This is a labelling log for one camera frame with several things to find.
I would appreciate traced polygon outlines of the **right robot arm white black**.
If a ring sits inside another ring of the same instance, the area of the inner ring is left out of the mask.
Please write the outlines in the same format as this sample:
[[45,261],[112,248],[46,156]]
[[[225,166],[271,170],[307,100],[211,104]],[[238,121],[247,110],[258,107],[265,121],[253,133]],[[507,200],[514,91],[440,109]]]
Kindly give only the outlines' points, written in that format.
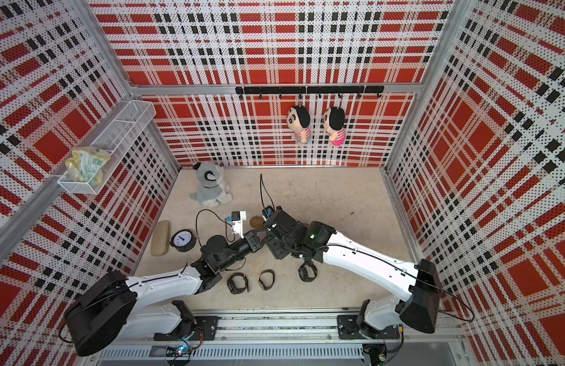
[[383,299],[363,302],[356,326],[364,337],[375,339],[385,329],[399,325],[426,334],[435,332],[441,283],[432,262],[413,263],[377,253],[322,222],[305,225],[280,207],[267,207],[262,216],[276,259],[292,256],[306,265],[334,265],[390,292]]

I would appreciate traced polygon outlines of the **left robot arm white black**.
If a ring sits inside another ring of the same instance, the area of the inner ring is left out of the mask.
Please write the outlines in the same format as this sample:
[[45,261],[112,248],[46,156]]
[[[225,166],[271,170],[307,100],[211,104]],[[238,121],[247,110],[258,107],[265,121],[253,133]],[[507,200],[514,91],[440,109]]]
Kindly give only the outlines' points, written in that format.
[[197,323],[183,297],[212,289],[223,271],[260,251],[266,241],[262,230],[251,230],[233,243],[216,235],[201,248],[201,257],[182,269],[144,277],[126,277],[120,271],[105,274],[64,313],[76,353],[93,355],[117,339],[133,336],[188,338]]

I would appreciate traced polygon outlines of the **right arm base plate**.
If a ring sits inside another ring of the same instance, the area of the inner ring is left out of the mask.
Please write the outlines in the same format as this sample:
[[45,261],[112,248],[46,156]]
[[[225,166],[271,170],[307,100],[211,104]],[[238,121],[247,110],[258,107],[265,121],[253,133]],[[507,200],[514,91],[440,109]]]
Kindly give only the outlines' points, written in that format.
[[354,314],[337,316],[337,332],[341,340],[399,340],[400,332],[396,326],[377,330],[358,320]]

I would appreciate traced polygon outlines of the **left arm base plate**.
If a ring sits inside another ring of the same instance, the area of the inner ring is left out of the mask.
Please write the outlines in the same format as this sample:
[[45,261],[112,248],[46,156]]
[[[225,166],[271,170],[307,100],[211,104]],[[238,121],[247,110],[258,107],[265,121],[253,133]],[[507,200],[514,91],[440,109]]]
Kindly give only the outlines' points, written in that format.
[[168,334],[155,333],[153,340],[161,341],[213,341],[218,329],[220,317],[195,317],[195,320],[183,320],[175,330]]

